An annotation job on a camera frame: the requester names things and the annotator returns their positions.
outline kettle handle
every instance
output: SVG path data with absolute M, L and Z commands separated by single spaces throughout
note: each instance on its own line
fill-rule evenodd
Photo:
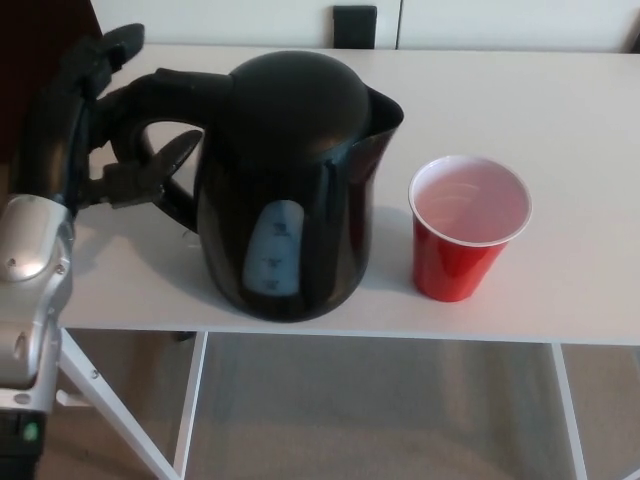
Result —
M 177 72 L 158 69 L 107 95 L 96 104 L 92 147 L 111 141 L 121 163 L 146 165 L 154 152 L 146 128 L 157 122 L 178 122 L 206 128 L 214 112 L 231 91 L 228 75 Z M 197 231 L 196 202 L 172 178 L 163 183 L 163 194 L 154 203 L 186 228 Z

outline kettle lid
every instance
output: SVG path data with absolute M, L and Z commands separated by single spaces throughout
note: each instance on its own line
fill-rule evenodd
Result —
M 350 146 L 369 126 L 367 87 L 327 55 L 270 53 L 240 65 L 231 77 L 223 128 L 256 161 L 278 166 L 314 159 Z

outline cup rim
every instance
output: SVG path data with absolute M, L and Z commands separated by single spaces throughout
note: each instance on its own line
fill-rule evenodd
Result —
M 422 216 L 418 213 L 418 209 L 416 208 L 416 204 L 415 204 L 415 200 L 414 200 L 414 188 L 415 188 L 415 184 L 416 181 L 418 180 L 418 178 L 424 173 L 425 170 L 428 170 L 429 168 L 432 168 L 436 165 L 439 165 L 440 163 L 444 163 L 446 161 L 450 161 L 450 160 L 480 160 L 482 162 L 487 162 L 487 163 L 491 163 L 503 170 L 505 170 L 507 173 L 509 173 L 511 176 L 513 176 L 513 178 L 517 181 L 517 183 L 519 184 L 520 188 L 522 189 L 524 195 L 526 196 L 527 199 L 527 206 L 528 206 L 528 211 L 527 211 L 527 215 L 525 216 L 524 220 L 522 221 L 522 224 L 512 233 L 510 233 L 509 235 L 499 238 L 498 240 L 493 240 L 491 242 L 468 242 L 465 240 L 459 240 L 457 238 L 453 238 L 453 237 L 449 237 L 447 235 L 445 235 L 444 233 L 438 231 L 436 228 L 433 228 L 431 225 L 429 225 L 429 223 L 422 218 Z M 526 228 L 526 226 L 529 224 L 529 221 L 531 220 L 531 214 L 533 213 L 533 202 L 531 201 L 531 193 L 529 192 L 529 189 L 527 188 L 526 183 L 524 183 L 524 181 L 522 180 L 522 178 L 513 170 L 511 170 L 509 167 L 503 165 L 500 162 L 497 162 L 495 160 L 492 160 L 490 158 L 487 157 L 481 157 L 478 155 L 464 155 L 464 154 L 459 154 L 459 155 L 446 155 L 444 157 L 440 157 L 437 158 L 435 160 L 432 160 L 430 162 L 425 163 L 424 165 L 422 165 L 414 174 L 413 177 L 411 178 L 411 182 L 409 183 L 409 205 L 411 206 L 411 211 L 413 212 L 413 216 L 414 218 L 417 218 L 418 221 L 422 224 L 422 226 L 424 226 L 427 230 L 429 230 L 431 233 L 433 233 L 434 235 L 442 238 L 443 240 L 446 240 L 447 242 L 451 242 L 455 245 L 460 245 L 463 247 L 473 247 L 473 248 L 482 248 L 482 247 L 495 247 L 497 245 L 502 245 L 504 243 L 509 242 L 510 240 L 513 240 L 515 237 L 517 237 L 518 235 L 520 235 L 520 233 L 522 233 L 522 231 Z

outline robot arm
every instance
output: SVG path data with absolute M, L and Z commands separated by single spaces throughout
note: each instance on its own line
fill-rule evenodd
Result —
M 71 294 L 73 225 L 52 200 L 17 195 L 0 219 L 0 472 L 27 479 L 44 445 Z
M 0 478 L 34 478 L 43 451 L 78 210 L 157 200 L 201 138 L 187 132 L 146 165 L 108 165 L 101 179 L 89 179 L 88 155 L 109 140 L 120 91 L 97 97 L 143 40 L 144 27 L 128 25 L 78 43 L 34 99 L 11 164 L 9 202 L 0 216 Z

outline floor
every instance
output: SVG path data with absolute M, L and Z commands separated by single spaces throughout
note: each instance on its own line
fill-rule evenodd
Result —
M 72 335 L 171 456 L 192 342 Z M 565 347 L 590 480 L 640 467 L 635 354 Z M 214 335 L 196 422 L 189 480 L 574 478 L 543 345 Z M 93 409 L 56 406 L 39 479 L 150 478 Z

